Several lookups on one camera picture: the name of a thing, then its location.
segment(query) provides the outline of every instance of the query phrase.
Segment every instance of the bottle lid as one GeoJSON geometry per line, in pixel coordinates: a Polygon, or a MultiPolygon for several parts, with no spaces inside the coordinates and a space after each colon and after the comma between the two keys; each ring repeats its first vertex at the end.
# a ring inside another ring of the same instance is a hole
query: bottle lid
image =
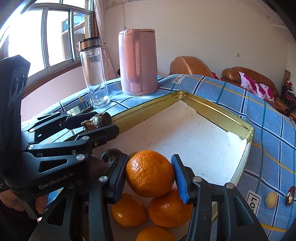
{"type": "Polygon", "coordinates": [[[79,41],[79,52],[92,49],[95,47],[98,48],[100,46],[101,46],[101,41],[99,37],[87,38],[79,41]]]}

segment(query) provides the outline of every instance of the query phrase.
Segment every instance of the window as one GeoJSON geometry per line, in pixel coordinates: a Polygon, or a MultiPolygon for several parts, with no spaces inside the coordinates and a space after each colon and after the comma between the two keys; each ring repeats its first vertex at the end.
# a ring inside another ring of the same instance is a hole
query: window
{"type": "Polygon", "coordinates": [[[92,37],[92,0],[37,0],[11,25],[6,57],[31,63],[28,85],[80,62],[78,42],[92,37]]]}

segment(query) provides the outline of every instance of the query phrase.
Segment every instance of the window pane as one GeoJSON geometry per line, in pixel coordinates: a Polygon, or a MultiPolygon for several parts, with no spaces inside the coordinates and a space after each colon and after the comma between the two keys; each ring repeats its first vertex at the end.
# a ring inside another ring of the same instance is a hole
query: window pane
{"type": "Polygon", "coordinates": [[[74,12],[74,46],[75,56],[79,57],[79,46],[78,42],[90,37],[89,34],[89,15],[74,12]]]}
{"type": "Polygon", "coordinates": [[[89,0],[63,0],[63,4],[81,7],[85,9],[89,8],[89,0]]]}
{"type": "Polygon", "coordinates": [[[50,66],[71,59],[68,38],[68,14],[69,12],[53,10],[49,10],[47,13],[46,33],[50,66]]]}
{"type": "Polygon", "coordinates": [[[59,3],[59,0],[37,0],[35,3],[44,3],[44,2],[59,3]]]}
{"type": "Polygon", "coordinates": [[[44,69],[41,46],[42,10],[31,10],[21,15],[9,32],[8,55],[21,55],[31,63],[29,76],[44,69]]]}

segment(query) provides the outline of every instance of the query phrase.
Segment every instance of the window frame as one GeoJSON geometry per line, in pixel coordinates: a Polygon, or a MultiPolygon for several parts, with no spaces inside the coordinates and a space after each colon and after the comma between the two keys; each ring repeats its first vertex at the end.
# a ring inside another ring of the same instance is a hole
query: window frame
{"type": "Polygon", "coordinates": [[[28,83],[26,86],[26,89],[29,88],[31,85],[36,85],[38,81],[40,81],[43,78],[46,78],[48,75],[54,74],[58,72],[59,70],[64,70],[67,68],[68,70],[71,70],[72,66],[77,68],[78,66],[81,65],[78,64],[77,62],[80,62],[80,57],[75,56],[75,44],[73,42],[74,40],[74,26],[73,26],[73,21],[74,21],[74,12],[86,14],[89,16],[89,34],[90,37],[93,37],[93,12],[91,10],[87,9],[82,9],[79,7],[71,6],[71,5],[65,5],[61,3],[36,3],[33,4],[28,11],[32,10],[42,10],[42,20],[41,20],[41,46],[42,46],[42,56],[43,56],[43,62],[45,68],[32,76],[28,78],[28,83]],[[56,11],[67,11],[69,12],[68,14],[68,39],[69,39],[69,46],[70,46],[70,54],[71,54],[71,59],[65,60],[61,63],[58,63],[56,65],[50,66],[49,64],[49,54],[48,54],[48,48],[47,48],[47,32],[46,32],[46,27],[47,27],[47,13],[49,10],[56,10],[56,11]]]}

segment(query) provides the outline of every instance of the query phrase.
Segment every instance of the glass water bottle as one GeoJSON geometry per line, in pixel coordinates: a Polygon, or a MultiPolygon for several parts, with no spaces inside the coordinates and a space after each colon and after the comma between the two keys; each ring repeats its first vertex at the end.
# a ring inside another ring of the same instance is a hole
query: glass water bottle
{"type": "Polygon", "coordinates": [[[94,107],[107,105],[110,97],[104,75],[100,39],[92,37],[80,41],[79,52],[91,103],[94,107]]]}

